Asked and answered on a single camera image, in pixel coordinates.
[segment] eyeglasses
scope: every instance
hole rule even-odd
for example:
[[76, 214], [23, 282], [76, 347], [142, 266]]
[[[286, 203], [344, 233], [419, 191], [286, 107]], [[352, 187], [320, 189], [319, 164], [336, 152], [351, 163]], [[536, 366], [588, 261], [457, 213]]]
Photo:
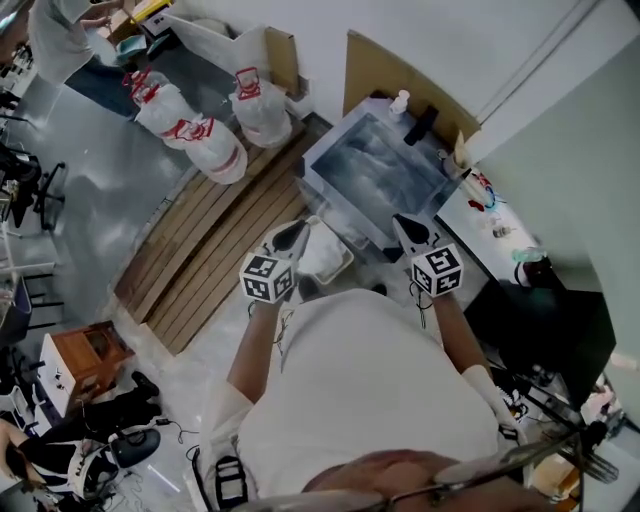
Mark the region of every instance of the eyeglasses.
[[[398, 502], [420, 495], [426, 495], [433, 504], [438, 504], [460, 491], [497, 480], [567, 447], [573, 448], [577, 459], [582, 490], [584, 465], [580, 434], [571, 432], [553, 441], [532, 443], [492, 457], [454, 464], [437, 473], [431, 485], [391, 499], [377, 493], [321, 491], [257, 500], [235, 507], [233, 512], [381, 512], [393, 510]], [[580, 493], [580, 512], [583, 494]]]

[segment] person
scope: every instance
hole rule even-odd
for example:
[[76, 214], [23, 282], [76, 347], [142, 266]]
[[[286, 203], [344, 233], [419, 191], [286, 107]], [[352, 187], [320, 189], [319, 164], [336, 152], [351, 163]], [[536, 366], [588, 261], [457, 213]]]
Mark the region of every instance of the person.
[[132, 119], [138, 108], [123, 86], [125, 71], [104, 65], [89, 45], [85, 29], [107, 26], [109, 12], [124, 0], [35, 0], [29, 13], [29, 40], [38, 73], [66, 84], [91, 101]]
[[[27, 437], [11, 423], [0, 420], [0, 470], [11, 479], [28, 480], [52, 492], [72, 492], [67, 473], [78, 446], [107, 443], [112, 434], [136, 425], [147, 425], [162, 414], [149, 402], [159, 395], [158, 387], [136, 371], [131, 375], [136, 388], [113, 400], [83, 406], [66, 416], [41, 437]], [[101, 455], [92, 462], [89, 479], [117, 471], [114, 461]]]
[[[315, 496], [306, 493], [328, 490], [391, 499], [425, 487], [455, 461], [525, 441], [453, 294], [433, 298], [440, 346], [380, 293], [318, 297], [308, 278], [298, 288], [304, 302], [279, 336], [281, 374], [269, 375], [280, 306], [256, 302], [226, 381], [208, 390], [194, 463], [200, 509], [277, 510], [279, 497], [302, 503]], [[361, 509], [353, 507], [316, 503], [309, 510]], [[430, 499], [407, 497], [396, 509], [428, 510]], [[460, 491], [439, 509], [548, 505], [500, 478]]]

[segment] hair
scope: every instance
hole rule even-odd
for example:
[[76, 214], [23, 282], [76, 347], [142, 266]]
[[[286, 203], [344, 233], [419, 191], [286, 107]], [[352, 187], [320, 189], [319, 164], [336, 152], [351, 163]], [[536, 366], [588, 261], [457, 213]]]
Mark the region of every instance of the hair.
[[22, 478], [23, 480], [28, 480], [29, 476], [27, 474], [27, 461], [24, 458], [24, 455], [11, 443], [7, 446], [7, 466], [11, 472], [17, 476]]

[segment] cardboard box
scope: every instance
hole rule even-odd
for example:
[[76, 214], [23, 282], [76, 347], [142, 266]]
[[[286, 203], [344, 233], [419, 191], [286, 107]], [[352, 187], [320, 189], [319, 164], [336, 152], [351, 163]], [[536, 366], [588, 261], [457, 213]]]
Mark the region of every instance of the cardboard box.
[[271, 68], [271, 82], [286, 89], [290, 95], [300, 92], [298, 84], [298, 55], [292, 34], [268, 27], [264, 32], [267, 59]]

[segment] wall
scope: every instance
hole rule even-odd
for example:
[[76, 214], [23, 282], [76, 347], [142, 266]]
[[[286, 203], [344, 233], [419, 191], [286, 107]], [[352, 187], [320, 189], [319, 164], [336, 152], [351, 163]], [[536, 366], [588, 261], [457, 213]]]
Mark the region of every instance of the wall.
[[[601, 287], [616, 351], [640, 360], [640, 38], [480, 163], [573, 288]], [[640, 424], [640, 373], [607, 371]]]
[[[179, 0], [200, 14], [295, 35], [300, 73], [311, 80], [315, 110], [342, 117], [346, 34], [357, 30], [436, 82], [484, 120], [496, 95], [549, 33], [591, 0]], [[624, 0], [601, 0], [471, 141], [479, 160], [570, 92], [640, 33]]]

